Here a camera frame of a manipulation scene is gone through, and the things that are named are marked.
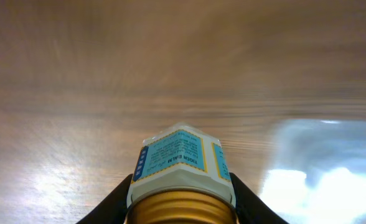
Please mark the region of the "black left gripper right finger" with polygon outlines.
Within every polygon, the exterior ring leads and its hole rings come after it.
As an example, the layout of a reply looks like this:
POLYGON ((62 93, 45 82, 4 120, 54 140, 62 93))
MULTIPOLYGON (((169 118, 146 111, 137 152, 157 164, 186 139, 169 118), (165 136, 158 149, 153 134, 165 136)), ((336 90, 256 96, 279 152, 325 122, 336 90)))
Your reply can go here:
POLYGON ((288 224, 234 173, 230 173, 230 178, 236 197, 235 211, 240 224, 288 224))

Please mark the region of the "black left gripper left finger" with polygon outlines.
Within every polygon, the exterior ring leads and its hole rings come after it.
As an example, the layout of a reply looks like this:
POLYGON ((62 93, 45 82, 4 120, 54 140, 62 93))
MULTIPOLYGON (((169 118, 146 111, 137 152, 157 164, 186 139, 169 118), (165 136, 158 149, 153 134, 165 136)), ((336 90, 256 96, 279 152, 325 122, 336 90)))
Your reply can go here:
POLYGON ((128 175, 77 224, 123 224, 128 213, 127 196, 133 175, 128 175))

